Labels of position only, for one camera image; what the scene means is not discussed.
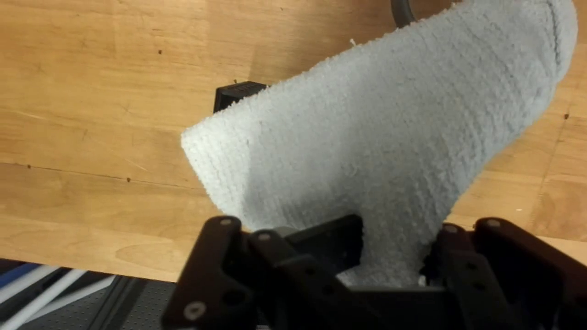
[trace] towel fold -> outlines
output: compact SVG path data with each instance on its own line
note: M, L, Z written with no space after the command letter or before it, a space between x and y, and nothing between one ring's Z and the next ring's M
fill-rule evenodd
M343 278L411 286L459 194L549 106L576 33L573 0L465 2L230 106L182 145L246 227L356 212L366 251Z

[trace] wooden floor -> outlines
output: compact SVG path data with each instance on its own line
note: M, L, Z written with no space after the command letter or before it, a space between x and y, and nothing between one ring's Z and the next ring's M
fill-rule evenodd
M587 262L587 2L551 110L450 220L516 220ZM0 2L0 258L175 280L217 214L180 150L215 88L393 29L388 0Z

